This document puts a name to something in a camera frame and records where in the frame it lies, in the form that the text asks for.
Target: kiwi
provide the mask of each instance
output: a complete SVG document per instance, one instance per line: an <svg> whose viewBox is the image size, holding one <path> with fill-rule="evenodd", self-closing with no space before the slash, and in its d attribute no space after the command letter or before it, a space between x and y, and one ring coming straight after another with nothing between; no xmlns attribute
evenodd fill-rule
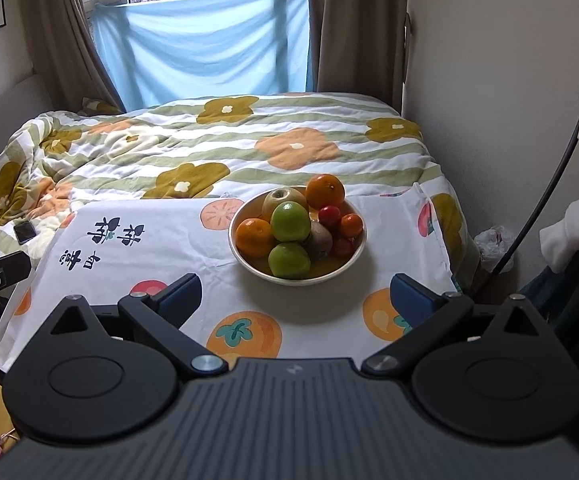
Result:
<svg viewBox="0 0 579 480"><path fill-rule="evenodd" d="M312 222L309 237L303 242L303 247L309 254L310 260L313 262L324 260L329 256L332 245L332 234L320 222Z"/></svg>

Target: white bowl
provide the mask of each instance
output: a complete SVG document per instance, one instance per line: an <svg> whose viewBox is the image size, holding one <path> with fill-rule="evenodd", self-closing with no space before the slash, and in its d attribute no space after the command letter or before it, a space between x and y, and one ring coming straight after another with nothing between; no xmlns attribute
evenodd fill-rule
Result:
<svg viewBox="0 0 579 480"><path fill-rule="evenodd" d="M301 193L305 194L305 186L292 186L294 189L298 189ZM230 249L236 258L236 261L244 266L247 270L249 270L253 275L262 278L268 282L277 283L278 285L286 285L286 286L308 286L308 285L317 285L318 283L323 283L332 278L340 276L343 272L349 269L356 260L359 259L363 250L365 249L365 244L367 241L367 233L366 228L363 230L362 234L354 240L354 245L356 250L354 254L351 256L349 261L344 264L343 266L339 267L328 274L324 274L319 276L318 278L309 278L306 280L284 280L282 278L276 278L271 274L266 274L261 270L254 267L250 264L238 251L236 248L236 243L234 241L234 235L236 234L236 228L241 224L242 221L247 220L248 218L259 218L261 215L261 211L263 209L263 202L265 201L265 197L268 195L269 191L265 193L261 193L259 196L254 197L253 199L245 202L239 210L234 215L234 218L230 222L230 231L229 231L229 240L230 240ZM356 213L357 215L361 216L361 213L349 202L345 201L345 204L341 208L341 212L346 215L350 213ZM316 219L316 212L314 210L310 211L310 216L313 219ZM259 267L266 266L264 262L261 262Z"/></svg>

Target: black phone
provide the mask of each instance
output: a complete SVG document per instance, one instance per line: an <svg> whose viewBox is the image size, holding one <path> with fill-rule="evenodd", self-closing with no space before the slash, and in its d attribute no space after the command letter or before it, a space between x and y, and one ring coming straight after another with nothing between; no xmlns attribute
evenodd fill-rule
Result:
<svg viewBox="0 0 579 480"><path fill-rule="evenodd" d="M28 243L36 236L36 230L29 220L25 220L14 226L14 232L19 245Z"/></svg>

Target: ribbed gray surface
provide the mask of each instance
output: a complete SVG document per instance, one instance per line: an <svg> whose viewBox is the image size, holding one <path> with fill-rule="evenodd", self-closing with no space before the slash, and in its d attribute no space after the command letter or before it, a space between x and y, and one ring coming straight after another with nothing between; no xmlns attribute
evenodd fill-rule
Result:
<svg viewBox="0 0 579 480"><path fill-rule="evenodd" d="M162 420L126 440L20 443L0 460L0 480L579 480L579 453L564 439L458 440L422 419L396 383L351 366L241 359L224 377L190 383Z"/></svg>

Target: triangular cutout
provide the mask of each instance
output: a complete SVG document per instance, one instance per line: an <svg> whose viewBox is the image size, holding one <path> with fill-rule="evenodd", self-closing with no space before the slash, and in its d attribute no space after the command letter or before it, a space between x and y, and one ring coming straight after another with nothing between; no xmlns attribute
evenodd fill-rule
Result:
<svg viewBox="0 0 579 480"><path fill-rule="evenodd" d="M68 307L52 329L52 335L84 332L87 330L86 320L77 306Z"/></svg>
<svg viewBox="0 0 579 480"><path fill-rule="evenodd" d="M515 306L514 310L511 311L511 316L509 316L507 324L505 325L505 332L510 334L538 335L538 332L527 317L527 314L525 314L525 311L518 306Z"/></svg>

